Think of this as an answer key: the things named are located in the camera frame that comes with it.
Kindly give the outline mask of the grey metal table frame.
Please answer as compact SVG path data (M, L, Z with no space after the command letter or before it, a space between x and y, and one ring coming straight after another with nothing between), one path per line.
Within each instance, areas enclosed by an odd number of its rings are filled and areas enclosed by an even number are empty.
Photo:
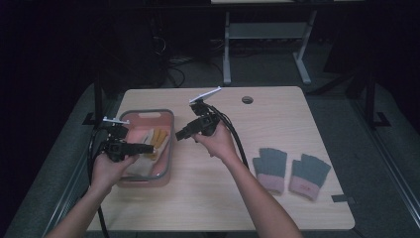
M300 48L294 52L293 60L304 84L312 82L304 63L304 54L310 40L317 14L321 5L353 4L364 0L210 0L214 6L239 7L308 7L309 13L305 21L280 22L232 22L232 10L225 13L224 52L223 52L223 84L232 83L230 42L232 40L299 40Z

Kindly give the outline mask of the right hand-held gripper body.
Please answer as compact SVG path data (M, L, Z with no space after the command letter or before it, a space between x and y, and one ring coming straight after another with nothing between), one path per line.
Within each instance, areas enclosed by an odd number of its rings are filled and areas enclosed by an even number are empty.
M215 112L211 111L210 106L205 103L205 100L220 90L221 87L218 86L189 100L189 106L197 116L195 120L187 124L192 134L201 133L204 136L211 136L214 133L219 123L219 117Z

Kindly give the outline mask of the person's left hand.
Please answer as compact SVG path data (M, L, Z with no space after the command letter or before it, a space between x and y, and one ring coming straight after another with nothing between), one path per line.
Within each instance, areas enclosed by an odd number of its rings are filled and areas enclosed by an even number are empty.
M130 156L121 162L113 162L105 153L98 155L93 166L90 190L107 195L124 171L138 158L138 156Z

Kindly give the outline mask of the grey fingerless glove pink cuff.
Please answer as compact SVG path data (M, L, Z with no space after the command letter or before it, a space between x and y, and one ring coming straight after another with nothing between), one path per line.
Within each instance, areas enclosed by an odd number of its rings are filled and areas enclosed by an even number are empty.
M287 154L273 148L261 148L260 156L253 158L255 173L260 184L268 191L282 194Z

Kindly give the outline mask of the beige glove with bear face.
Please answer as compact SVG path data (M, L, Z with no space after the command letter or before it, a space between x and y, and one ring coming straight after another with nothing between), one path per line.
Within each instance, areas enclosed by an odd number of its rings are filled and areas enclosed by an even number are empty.
M145 137L144 143L152 145L154 151L151 154L146 154L146 157L153 162L157 162L160 158L161 153L164 151L168 142L168 133L166 130L161 128L151 129Z

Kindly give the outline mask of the grey metal rail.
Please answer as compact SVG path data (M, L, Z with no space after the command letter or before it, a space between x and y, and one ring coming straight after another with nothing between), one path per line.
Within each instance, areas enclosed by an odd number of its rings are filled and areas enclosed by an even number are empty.
M58 199L49 216L43 234L53 230L82 198L90 187L92 163L96 157L100 140L105 134L92 125L83 125L70 120L73 128L64 126L64 138L58 142L59 148L52 153L52 174L49 180L56 179L61 190L56 191Z
M383 112L375 112L375 115L378 117L377 121L370 120L368 119L362 105L358 101L352 100L350 104L364 128L367 130L367 134L374 147L377 149L385 168L389 173L390 179L394 183L394 186L404 202L409 214L414 220L416 226L420 229L420 198L418 198L413 192L401 169L398 167L395 158L387 149L384 141L377 131L378 128L389 128L391 126L390 122L386 119Z

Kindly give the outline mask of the beige glove with orange finger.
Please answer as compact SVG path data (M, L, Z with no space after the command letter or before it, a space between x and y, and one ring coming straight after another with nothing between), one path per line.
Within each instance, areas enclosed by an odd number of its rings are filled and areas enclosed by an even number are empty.
M138 142L151 145L154 143L154 136L155 130L150 129ZM127 173L131 176L148 177L152 172L155 160L155 153L140 154L139 158L127 168Z

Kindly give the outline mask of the black metal stand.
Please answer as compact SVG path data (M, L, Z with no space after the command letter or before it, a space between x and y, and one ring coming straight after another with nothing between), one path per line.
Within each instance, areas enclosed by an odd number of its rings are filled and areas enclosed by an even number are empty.
M371 72L367 75L365 119L369 127L373 130L377 127L390 126L390 122L384 113L375 110L375 77Z
M86 114L83 125L92 125L97 128L103 120L103 92L100 72L93 71L94 111Z

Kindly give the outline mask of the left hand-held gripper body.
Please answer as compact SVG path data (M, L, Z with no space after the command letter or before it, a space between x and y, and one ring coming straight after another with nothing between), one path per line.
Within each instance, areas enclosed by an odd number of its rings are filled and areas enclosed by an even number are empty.
M129 132L126 125L129 125L130 121L121 121L108 117L104 117L102 121L108 123L108 126L104 127L104 130L107 132L107 138L100 144L99 151L104 152L113 162L121 162L126 157L126 154L123 152L123 146L126 144L125 139Z

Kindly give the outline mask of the grey fingerless glove marked cuff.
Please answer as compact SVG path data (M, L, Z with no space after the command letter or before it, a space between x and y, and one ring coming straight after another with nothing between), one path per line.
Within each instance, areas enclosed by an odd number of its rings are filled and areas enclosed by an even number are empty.
M289 190L315 201L330 169L324 161L302 154L300 160L292 162Z

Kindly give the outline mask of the black tape strip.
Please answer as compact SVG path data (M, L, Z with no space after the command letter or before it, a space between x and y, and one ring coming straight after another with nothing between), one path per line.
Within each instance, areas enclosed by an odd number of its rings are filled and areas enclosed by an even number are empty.
M331 196L334 202L347 202L348 204L354 204L356 201L349 196L344 194L336 194Z

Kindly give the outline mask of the person's right hand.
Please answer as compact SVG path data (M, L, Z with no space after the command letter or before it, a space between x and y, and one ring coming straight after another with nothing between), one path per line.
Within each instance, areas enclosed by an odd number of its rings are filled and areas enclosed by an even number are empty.
M211 157L217 157L224 163L230 163L239 159L231 133L223 122L217 125L211 136L195 134L192 138L202 144Z

